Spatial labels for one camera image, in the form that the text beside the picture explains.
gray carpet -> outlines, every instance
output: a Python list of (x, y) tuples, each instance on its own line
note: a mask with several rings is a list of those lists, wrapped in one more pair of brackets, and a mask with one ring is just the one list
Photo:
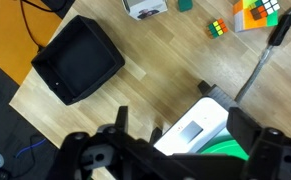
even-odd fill
[[(5, 160), (3, 168), (12, 176), (23, 174), (34, 163), (30, 150), (15, 158), (21, 149), (30, 145), (30, 137), (36, 135), (32, 138), (33, 144), (44, 139), (44, 136), (8, 105), (17, 89), (18, 85), (0, 69), (0, 153)], [(44, 179), (53, 163), (56, 150), (49, 141), (33, 148), (36, 160), (34, 167), (24, 176), (14, 179)]]

